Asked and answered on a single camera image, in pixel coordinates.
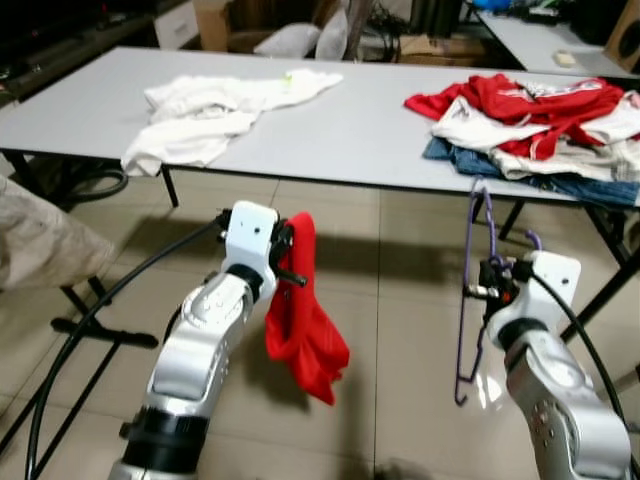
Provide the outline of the red t-shirt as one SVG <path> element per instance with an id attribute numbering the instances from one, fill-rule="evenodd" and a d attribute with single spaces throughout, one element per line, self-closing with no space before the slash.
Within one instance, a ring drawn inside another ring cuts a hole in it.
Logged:
<path id="1" fill-rule="evenodd" d="M 282 282 L 265 316 L 265 346 L 270 360 L 284 364 L 303 392 L 328 406 L 337 403 L 334 384 L 351 361 L 346 339 L 320 305 L 316 294 L 317 229 L 310 212 L 288 219 L 294 228 L 283 268 L 308 279 L 306 287 Z"/>

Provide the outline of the long white table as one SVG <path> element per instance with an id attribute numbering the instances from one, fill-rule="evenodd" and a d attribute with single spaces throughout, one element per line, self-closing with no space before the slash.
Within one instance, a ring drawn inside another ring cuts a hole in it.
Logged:
<path id="1" fill-rule="evenodd" d="M 0 155 L 41 195 L 31 155 L 115 161 L 148 123 L 143 91 L 182 74 L 276 78 L 308 68 L 339 74 L 317 99 L 271 111 L 210 166 L 212 174 L 468 197 L 474 183 L 424 157 L 428 120 L 413 93 L 466 81 L 468 68 L 256 58 L 115 47 L 0 115 Z"/>

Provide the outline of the blue jeans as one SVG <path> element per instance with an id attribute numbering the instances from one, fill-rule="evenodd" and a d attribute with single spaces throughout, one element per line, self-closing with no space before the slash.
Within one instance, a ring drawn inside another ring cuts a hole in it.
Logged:
<path id="1" fill-rule="evenodd" d="M 448 161 L 458 173 L 467 177 L 506 180 L 492 155 L 454 146 L 448 140 L 433 138 L 426 147 L 426 160 Z M 618 180 L 594 180 L 572 173 L 534 174 L 513 182 L 526 184 L 547 192 L 559 193 L 575 197 L 576 200 L 589 204 L 605 206 L 636 206 L 640 196 L 640 184 L 634 182 L 618 182 Z"/>

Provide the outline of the crumpled white garment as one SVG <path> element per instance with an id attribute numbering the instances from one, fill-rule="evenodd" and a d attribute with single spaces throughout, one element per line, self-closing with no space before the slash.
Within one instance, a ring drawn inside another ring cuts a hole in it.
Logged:
<path id="1" fill-rule="evenodd" d="M 339 73 L 294 69 L 282 76 L 244 79 L 179 76 L 147 88 L 148 124 L 133 138 L 120 165 L 128 177 L 156 177 L 165 165 L 207 166 L 230 142 L 251 131 L 260 116 L 292 108 L 343 81 Z"/>

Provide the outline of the beige shorts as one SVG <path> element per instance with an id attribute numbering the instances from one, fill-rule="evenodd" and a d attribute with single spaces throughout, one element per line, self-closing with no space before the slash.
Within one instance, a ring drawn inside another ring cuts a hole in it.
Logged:
<path id="1" fill-rule="evenodd" d="M 493 148 L 489 154 L 500 174 L 508 180 L 554 174 L 572 174 L 604 182 L 639 183 L 640 180 L 640 146 L 636 140 L 603 146 L 577 146 L 562 140 L 547 160 L 507 154 L 500 148 Z"/>

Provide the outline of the white garment red trim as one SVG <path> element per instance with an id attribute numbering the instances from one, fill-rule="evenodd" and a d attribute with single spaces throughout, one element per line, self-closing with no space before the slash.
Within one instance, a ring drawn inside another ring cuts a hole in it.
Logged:
<path id="1" fill-rule="evenodd" d="M 636 140 L 640 134 L 640 96 L 627 92 L 609 113 L 590 114 L 588 119 L 567 125 L 507 125 L 489 118 L 466 100 L 457 99 L 431 127 L 431 134 L 471 150 L 499 150 L 545 160 L 561 145 L 594 147 Z"/>

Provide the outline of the red printed garment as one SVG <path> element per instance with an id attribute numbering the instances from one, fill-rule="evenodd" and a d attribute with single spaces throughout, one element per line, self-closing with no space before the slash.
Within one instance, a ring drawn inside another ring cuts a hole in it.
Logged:
<path id="1" fill-rule="evenodd" d="M 489 118 L 507 125 L 567 125 L 607 114 L 627 92 L 603 78 L 576 79 L 571 84 L 517 82 L 504 74 L 471 76 L 438 93 L 415 93 L 404 100 L 412 113 L 438 122 L 452 102 L 463 99 Z"/>

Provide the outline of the grey pillow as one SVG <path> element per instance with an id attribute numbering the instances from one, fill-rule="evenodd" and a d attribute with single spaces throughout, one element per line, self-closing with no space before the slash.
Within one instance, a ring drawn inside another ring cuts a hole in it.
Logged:
<path id="1" fill-rule="evenodd" d="M 346 9 L 338 9 L 317 37 L 314 58 L 319 61 L 340 61 L 346 55 L 349 18 Z"/>
<path id="2" fill-rule="evenodd" d="M 271 33 L 252 52 L 265 58 L 303 59 L 315 49 L 320 33 L 314 24 L 288 24 Z"/>

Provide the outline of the tall cardboard box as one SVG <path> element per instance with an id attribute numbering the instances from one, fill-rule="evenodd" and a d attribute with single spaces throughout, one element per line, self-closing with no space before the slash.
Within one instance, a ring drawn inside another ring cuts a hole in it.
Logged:
<path id="1" fill-rule="evenodd" d="M 193 0 L 201 49 L 251 54 L 289 26 L 326 26 L 349 0 Z"/>

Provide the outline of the white drawer cabinet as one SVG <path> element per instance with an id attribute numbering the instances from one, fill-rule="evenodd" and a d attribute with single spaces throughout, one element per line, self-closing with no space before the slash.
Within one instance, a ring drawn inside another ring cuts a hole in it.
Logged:
<path id="1" fill-rule="evenodd" d="M 161 50 L 198 49 L 200 27 L 195 0 L 161 0 L 157 4 L 154 32 Z"/>

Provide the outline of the pale hanging garment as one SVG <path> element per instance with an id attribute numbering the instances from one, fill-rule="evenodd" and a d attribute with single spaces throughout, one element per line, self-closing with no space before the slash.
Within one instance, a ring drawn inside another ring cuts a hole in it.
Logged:
<path id="1" fill-rule="evenodd" d="M 110 239 L 0 177 L 0 291 L 86 282 L 115 255 Z"/>

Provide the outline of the flat cardboard box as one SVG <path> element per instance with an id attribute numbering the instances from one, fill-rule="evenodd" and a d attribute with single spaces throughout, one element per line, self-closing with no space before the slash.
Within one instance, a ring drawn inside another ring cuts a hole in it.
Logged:
<path id="1" fill-rule="evenodd" d="M 480 38 L 403 35 L 399 37 L 396 63 L 430 67 L 476 67 L 485 64 L 488 58 L 488 47 Z"/>

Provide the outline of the white desk with speaker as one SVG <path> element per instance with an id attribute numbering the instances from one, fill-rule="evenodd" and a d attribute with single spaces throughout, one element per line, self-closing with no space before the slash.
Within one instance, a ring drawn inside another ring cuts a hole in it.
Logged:
<path id="1" fill-rule="evenodd" d="M 627 73 L 614 65 L 605 56 L 603 46 L 585 44 L 568 26 L 540 26 L 490 12 L 480 12 L 479 18 L 521 67 L 532 73 L 609 77 L 628 81 L 639 78 L 639 74 Z M 557 67 L 552 56 L 559 50 L 573 52 L 579 60 L 579 67 Z"/>

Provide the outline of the wooden black speaker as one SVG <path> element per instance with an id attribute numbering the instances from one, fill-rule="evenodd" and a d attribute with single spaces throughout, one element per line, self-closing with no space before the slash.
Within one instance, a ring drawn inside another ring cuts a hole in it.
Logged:
<path id="1" fill-rule="evenodd" d="M 614 65 L 634 73 L 640 59 L 640 0 L 627 0 L 604 47 Z"/>

